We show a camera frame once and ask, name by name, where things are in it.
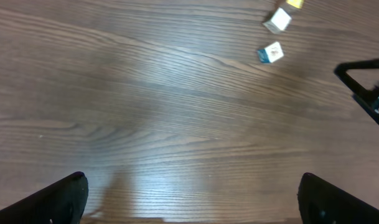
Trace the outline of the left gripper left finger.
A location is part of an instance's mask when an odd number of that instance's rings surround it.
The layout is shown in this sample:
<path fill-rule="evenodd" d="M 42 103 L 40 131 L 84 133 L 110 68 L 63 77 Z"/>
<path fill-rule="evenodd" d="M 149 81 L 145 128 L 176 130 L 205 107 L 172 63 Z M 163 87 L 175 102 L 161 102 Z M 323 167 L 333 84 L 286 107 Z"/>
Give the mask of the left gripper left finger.
<path fill-rule="evenodd" d="M 88 193 L 85 174 L 74 172 L 0 210 L 0 224 L 78 224 L 87 204 Z"/>

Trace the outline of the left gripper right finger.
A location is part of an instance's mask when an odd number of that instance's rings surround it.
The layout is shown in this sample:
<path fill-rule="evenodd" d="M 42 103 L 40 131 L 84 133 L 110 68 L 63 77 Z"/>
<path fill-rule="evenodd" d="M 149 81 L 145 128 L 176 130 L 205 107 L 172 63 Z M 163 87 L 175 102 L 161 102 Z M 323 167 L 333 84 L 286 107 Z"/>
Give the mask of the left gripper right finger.
<path fill-rule="evenodd" d="M 309 172 L 297 199 L 303 224 L 379 224 L 379 209 Z"/>

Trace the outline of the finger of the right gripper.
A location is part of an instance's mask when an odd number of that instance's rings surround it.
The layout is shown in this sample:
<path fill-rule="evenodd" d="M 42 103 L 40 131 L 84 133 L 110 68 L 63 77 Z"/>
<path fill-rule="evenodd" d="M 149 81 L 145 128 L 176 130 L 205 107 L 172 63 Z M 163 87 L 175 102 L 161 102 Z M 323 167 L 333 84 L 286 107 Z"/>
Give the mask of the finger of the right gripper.
<path fill-rule="evenodd" d="M 334 74 L 352 91 L 353 99 L 379 125 L 379 84 L 367 90 L 354 80 L 349 70 L 379 69 L 379 58 L 358 62 L 345 62 L 336 66 Z"/>

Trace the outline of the white block blue side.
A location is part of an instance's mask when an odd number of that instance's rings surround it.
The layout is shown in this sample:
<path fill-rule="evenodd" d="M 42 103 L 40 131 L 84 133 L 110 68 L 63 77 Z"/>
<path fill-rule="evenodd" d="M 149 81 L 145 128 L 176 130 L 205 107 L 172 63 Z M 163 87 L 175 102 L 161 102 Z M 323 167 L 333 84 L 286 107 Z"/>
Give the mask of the white block blue side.
<path fill-rule="evenodd" d="M 261 63 L 274 63 L 284 57 L 281 44 L 278 41 L 269 44 L 268 46 L 257 50 Z"/>

